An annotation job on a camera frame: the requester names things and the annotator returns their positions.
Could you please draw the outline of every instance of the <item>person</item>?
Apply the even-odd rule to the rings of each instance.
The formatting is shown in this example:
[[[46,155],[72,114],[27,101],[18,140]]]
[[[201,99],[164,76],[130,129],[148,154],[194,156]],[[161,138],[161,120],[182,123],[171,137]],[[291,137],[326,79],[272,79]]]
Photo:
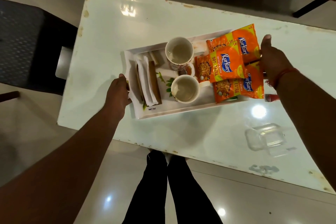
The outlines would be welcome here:
[[[261,65],[313,160],[336,189],[336,99],[293,68],[272,47],[271,35],[261,43]],[[130,103],[120,74],[106,101],[67,142],[0,188],[0,223],[73,223],[95,179],[125,107]],[[178,223],[221,223],[206,194],[192,177],[184,158],[167,165],[161,152],[147,156],[147,167],[124,223],[164,223],[167,177]]]

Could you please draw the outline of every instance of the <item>hand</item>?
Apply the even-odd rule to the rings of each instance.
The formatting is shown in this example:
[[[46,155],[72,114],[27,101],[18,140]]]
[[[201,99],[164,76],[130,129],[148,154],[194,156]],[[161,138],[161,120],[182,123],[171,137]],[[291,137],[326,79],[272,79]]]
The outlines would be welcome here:
[[[284,69],[293,67],[282,51],[272,47],[271,35],[264,36],[260,52],[262,55],[260,63],[265,69],[268,79],[271,81]]]
[[[119,74],[119,78],[114,79],[107,90],[103,109],[120,121],[125,115],[126,106],[131,102],[128,98],[126,78],[123,74]]]

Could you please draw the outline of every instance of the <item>white tissue paper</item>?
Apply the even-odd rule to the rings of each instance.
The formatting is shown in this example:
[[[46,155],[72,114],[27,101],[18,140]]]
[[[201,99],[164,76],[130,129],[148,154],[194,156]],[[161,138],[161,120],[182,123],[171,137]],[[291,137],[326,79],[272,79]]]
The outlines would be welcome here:
[[[148,106],[153,106],[159,102],[156,100],[156,97],[153,93],[152,83],[149,75],[149,60],[147,56],[143,57],[141,60],[139,57],[136,57],[136,62],[138,64],[140,84],[145,98],[145,102]]]

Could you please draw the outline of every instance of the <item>person's left hand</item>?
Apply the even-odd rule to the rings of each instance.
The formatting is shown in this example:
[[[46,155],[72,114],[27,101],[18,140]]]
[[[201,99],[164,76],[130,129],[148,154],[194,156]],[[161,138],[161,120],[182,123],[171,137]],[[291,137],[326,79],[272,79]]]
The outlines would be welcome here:
[[[131,102],[128,98],[126,78],[123,74],[119,74],[119,78],[114,79],[107,90],[103,109],[107,109],[112,118],[120,121],[125,115],[126,106]]]

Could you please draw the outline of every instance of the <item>white mug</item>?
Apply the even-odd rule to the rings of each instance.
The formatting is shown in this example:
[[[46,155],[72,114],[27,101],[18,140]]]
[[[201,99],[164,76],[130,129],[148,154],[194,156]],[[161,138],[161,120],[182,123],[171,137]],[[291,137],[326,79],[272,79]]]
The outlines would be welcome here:
[[[200,89],[210,83],[198,83],[197,79],[191,75],[183,74],[176,77],[171,85],[171,94],[176,101],[189,104],[197,99]]]
[[[166,44],[165,53],[171,69],[182,71],[193,58],[194,48],[188,39],[176,37]]]

